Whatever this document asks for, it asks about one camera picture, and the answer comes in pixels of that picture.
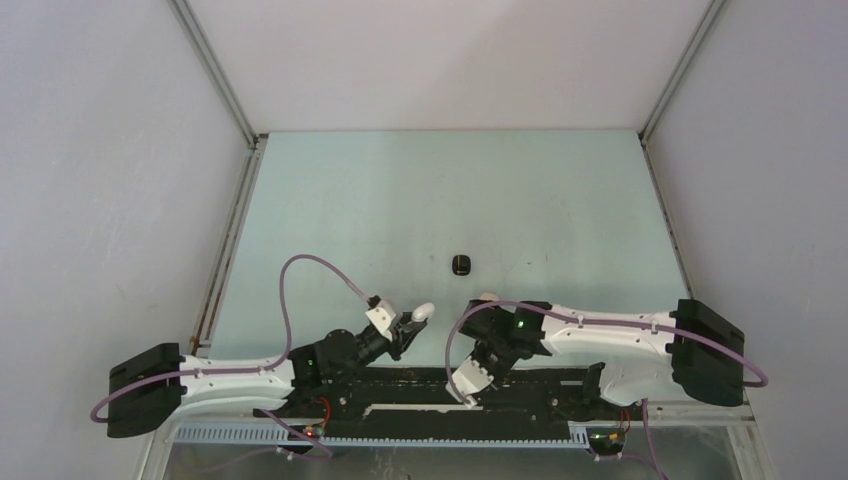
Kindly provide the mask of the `black gold-trimmed charging case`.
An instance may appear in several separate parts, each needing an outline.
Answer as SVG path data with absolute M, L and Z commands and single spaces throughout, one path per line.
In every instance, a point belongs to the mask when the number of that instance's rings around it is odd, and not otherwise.
M 451 270 L 452 273 L 459 277 L 468 276 L 471 272 L 471 258 L 465 254 L 457 254 L 452 257 Z

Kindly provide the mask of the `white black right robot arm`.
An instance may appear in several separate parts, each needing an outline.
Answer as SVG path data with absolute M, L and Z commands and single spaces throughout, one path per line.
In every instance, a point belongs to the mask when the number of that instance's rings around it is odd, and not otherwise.
M 585 411 L 606 418 L 657 394 L 737 407 L 747 386 L 744 333 L 705 303 L 681 299 L 670 311 L 620 314 L 548 302 L 473 300 L 453 335 L 474 341 L 446 390 L 468 407 L 522 360 L 557 357 L 587 367 Z

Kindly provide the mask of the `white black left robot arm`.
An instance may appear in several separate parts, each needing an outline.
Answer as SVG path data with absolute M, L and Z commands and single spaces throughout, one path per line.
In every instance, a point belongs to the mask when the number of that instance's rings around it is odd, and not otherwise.
M 333 330 L 284 360 L 202 359 L 181 354 L 176 343 L 159 344 L 111 368 L 107 435 L 141 436 L 169 419 L 204 413 L 283 408 L 304 416 L 330 386 L 362 375 L 384 355 L 400 360 L 434 310 L 424 303 L 391 318 L 377 306 L 360 333 Z

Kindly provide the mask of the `white charging case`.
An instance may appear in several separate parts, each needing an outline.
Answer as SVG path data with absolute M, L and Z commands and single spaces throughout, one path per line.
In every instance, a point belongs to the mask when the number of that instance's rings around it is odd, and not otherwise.
M 411 320 L 415 323 L 426 322 L 432 317 L 434 311 L 435 305 L 432 302 L 423 303 L 411 312 Z

